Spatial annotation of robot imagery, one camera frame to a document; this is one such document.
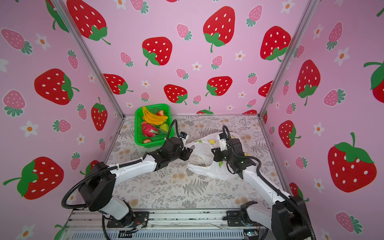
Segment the yellow fake banana bunch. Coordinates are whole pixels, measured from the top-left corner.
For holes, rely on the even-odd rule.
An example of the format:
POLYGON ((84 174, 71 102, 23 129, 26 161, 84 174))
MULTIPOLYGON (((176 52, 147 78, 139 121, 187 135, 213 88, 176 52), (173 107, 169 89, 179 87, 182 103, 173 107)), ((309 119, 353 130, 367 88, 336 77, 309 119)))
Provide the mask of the yellow fake banana bunch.
POLYGON ((160 126, 164 124, 167 120, 167 116, 159 116, 151 113, 146 107, 142 107, 143 120, 148 124, 154 126, 160 126))

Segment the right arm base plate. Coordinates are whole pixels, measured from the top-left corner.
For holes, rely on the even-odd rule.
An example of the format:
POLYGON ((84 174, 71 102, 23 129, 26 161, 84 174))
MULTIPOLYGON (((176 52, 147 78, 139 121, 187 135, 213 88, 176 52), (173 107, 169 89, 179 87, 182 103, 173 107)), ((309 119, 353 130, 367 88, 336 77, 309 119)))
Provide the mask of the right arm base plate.
POLYGON ((250 201, 240 206, 239 210, 226 211, 226 215, 222 217, 229 227, 255 227, 258 223, 250 219, 247 213, 249 206, 257 204, 256 201, 250 201))

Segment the green plastic basket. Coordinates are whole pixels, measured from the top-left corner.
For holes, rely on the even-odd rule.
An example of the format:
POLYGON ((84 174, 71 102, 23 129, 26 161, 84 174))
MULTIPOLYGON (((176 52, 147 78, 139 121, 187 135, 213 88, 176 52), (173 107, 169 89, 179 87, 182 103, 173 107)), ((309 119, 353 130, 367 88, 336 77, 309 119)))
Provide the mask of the green plastic basket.
POLYGON ((162 146, 166 137, 172 137, 171 109, 167 104, 141 107, 135 112, 135 143, 144 148, 162 146))

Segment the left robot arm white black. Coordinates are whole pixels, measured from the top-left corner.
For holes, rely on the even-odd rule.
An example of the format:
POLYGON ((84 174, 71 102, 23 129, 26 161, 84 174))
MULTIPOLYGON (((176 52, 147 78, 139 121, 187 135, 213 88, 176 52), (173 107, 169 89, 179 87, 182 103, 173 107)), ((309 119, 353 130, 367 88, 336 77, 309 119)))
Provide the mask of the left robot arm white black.
POLYGON ((185 146, 188 138, 182 132, 178 138, 166 139, 159 149, 122 165, 96 164, 85 183, 79 187, 89 211, 110 215, 123 226, 131 224, 135 220, 135 213, 128 203, 113 196, 114 188, 142 174, 161 170, 177 159, 187 161, 193 151, 185 146))

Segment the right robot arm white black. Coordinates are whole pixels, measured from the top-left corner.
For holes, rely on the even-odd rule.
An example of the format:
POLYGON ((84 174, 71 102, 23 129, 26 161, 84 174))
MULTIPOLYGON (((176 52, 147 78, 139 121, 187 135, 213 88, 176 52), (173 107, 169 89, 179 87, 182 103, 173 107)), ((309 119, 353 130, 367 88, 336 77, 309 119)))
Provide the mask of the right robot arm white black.
POLYGON ((220 146, 212 149, 214 161, 226 162, 231 174, 255 188, 269 208, 262 210, 256 202, 243 206, 246 221, 260 223, 272 231, 277 240, 315 240, 306 203, 299 196, 291 196, 268 180, 260 171, 261 161, 246 156, 239 139, 218 137, 220 146))

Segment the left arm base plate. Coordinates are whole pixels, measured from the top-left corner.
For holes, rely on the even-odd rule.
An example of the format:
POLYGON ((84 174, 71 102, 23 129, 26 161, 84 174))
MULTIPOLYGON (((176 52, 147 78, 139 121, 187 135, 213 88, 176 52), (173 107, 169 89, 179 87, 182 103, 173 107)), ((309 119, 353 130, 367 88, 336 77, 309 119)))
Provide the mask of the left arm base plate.
POLYGON ((145 228, 149 220, 149 215, 150 212, 133 211, 129 212, 121 220, 116 220, 114 217, 111 217, 111 220, 108 220, 107 228, 133 229, 137 226, 145 228))

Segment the white lemon print plastic bag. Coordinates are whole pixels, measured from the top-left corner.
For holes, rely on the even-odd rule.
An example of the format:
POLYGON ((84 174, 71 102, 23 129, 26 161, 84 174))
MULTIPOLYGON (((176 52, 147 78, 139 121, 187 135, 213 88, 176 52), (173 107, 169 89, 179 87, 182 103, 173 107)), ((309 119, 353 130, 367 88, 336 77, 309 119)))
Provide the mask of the white lemon print plastic bag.
MULTIPOLYGON (((218 135, 221 133, 215 133, 208 135, 200 140, 196 140, 186 145, 187 148, 191 148, 194 146, 194 150, 191 154, 192 157, 199 157, 201 161, 188 164, 187 168, 193 173, 210 177, 212 179, 219 179, 223 181, 229 181, 236 177, 240 177, 241 179, 247 181, 252 177, 257 176, 256 172, 256 163, 249 158, 249 166, 243 170, 242 174, 232 174, 229 172, 232 169, 228 169, 228 165, 226 162, 214 162, 214 155, 212 153, 213 148, 219 147, 218 135)), ((231 139, 236 139, 228 133, 226 134, 226 139, 231 141, 231 139)))

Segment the red fake dragon fruit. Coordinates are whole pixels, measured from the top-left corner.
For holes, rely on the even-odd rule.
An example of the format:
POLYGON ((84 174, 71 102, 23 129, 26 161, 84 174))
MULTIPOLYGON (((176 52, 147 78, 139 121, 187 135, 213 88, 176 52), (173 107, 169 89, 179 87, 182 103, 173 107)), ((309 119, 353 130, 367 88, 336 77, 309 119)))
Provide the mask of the red fake dragon fruit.
POLYGON ((153 138, 155 136, 158 136, 160 133, 159 129, 157 129, 155 126, 148 123, 142 124, 142 132, 143 132, 143 135, 148 138, 153 138))

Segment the aluminium front rail frame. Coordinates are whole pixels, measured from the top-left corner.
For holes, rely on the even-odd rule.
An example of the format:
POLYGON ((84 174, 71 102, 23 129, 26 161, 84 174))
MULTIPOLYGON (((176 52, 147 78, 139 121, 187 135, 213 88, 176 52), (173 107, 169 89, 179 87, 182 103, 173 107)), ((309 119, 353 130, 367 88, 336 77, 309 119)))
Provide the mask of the aluminium front rail frame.
POLYGON ((124 227, 112 217, 74 210, 60 240, 272 240, 262 224, 227 219, 237 209, 139 209, 124 227))

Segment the green fake pear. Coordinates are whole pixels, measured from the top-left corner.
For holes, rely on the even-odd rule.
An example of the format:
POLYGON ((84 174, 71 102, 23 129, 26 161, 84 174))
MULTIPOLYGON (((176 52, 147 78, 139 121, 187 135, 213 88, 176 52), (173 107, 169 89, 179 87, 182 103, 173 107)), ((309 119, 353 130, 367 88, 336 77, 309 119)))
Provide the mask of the green fake pear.
POLYGON ((168 132, 169 131, 169 125, 167 123, 163 123, 159 126, 159 128, 164 131, 164 132, 168 132))

